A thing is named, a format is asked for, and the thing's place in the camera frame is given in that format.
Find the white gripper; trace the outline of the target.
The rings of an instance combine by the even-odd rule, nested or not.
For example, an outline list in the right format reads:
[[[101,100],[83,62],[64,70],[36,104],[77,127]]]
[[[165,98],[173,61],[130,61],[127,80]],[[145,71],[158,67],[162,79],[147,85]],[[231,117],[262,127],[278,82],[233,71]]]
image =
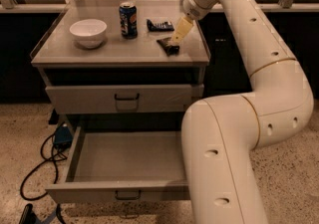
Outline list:
[[[183,11],[187,17],[181,17],[170,41],[178,45],[193,27],[193,20],[200,20],[206,16],[213,6],[213,0],[183,0]]]

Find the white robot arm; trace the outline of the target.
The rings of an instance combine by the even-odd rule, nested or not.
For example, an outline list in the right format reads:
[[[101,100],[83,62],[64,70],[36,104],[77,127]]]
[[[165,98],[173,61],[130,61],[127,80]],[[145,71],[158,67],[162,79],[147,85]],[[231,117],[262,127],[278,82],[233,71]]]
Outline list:
[[[223,8],[251,90],[192,104],[181,147],[195,224],[268,224],[250,150],[302,130],[313,112],[307,78],[255,0],[183,0],[182,24]]]

